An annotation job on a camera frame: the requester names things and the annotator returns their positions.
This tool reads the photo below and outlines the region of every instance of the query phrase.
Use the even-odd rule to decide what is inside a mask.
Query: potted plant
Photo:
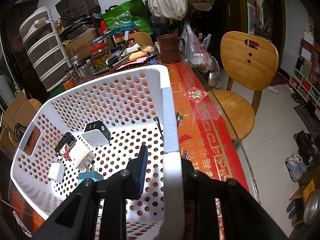
[[[267,23],[271,21],[271,19],[268,19],[264,21],[264,24],[262,22],[262,14],[263,12],[268,13],[270,11],[270,6],[268,5],[269,0],[263,0],[261,5],[259,5],[258,0],[254,0],[257,4],[258,9],[258,17],[253,17],[253,25],[254,25],[254,32],[257,36],[263,37],[268,39],[269,38],[269,32],[266,31]]]

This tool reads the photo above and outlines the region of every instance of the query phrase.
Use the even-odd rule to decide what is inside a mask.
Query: black plastic bag
[[[56,9],[64,27],[76,22],[89,12],[101,15],[98,0],[61,0],[56,4]]]

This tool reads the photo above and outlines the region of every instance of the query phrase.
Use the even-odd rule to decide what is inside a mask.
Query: screw
[[[121,170],[121,171],[120,171],[120,175],[121,175],[121,176],[126,177],[126,176],[128,176],[129,174],[130,174],[130,171],[128,171],[128,170]]]
[[[84,180],[83,180],[83,184],[84,184],[85,186],[89,186],[89,185],[91,185],[91,184],[92,184],[92,182],[93,182],[93,180],[92,180],[92,179],[84,179]]]
[[[192,170],[192,171],[190,171],[190,176],[191,177],[199,177],[199,172],[197,170]]]
[[[231,179],[228,179],[227,182],[228,182],[228,184],[231,185],[231,186],[235,186],[235,185],[237,184],[237,181],[236,181],[235,179],[232,179],[232,178],[231,178]]]

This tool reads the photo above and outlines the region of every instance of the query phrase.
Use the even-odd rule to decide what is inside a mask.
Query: mug handle
[[[184,38],[182,38],[182,37],[178,37],[178,41],[182,41],[182,48],[179,49],[180,53],[182,53],[186,47],[186,42],[185,42]]]

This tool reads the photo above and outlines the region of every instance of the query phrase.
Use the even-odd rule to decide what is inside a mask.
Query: green shopping bag
[[[146,6],[142,0],[131,0],[120,4],[113,10],[102,15],[106,21],[108,30],[112,30],[112,26],[126,25],[134,22],[141,32],[149,35],[153,33],[149,24]]]

